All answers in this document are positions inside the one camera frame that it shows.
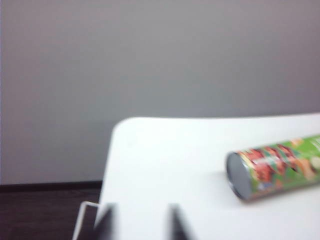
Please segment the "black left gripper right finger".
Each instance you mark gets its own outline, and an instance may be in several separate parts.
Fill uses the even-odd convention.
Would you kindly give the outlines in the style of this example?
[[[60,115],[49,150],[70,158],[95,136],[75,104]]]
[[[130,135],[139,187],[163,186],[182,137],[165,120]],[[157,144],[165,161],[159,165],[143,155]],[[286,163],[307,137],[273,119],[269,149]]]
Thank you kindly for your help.
[[[181,209],[176,204],[169,206],[169,239],[170,240],[196,240],[193,230]]]

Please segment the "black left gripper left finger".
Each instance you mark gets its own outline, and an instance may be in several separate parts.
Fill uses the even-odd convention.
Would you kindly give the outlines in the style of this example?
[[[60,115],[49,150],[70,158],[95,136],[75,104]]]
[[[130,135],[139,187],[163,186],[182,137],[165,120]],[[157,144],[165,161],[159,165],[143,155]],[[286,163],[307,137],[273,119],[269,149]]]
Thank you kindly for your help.
[[[117,205],[110,203],[102,212],[101,218],[93,229],[94,240],[114,240],[115,239],[115,216]]]

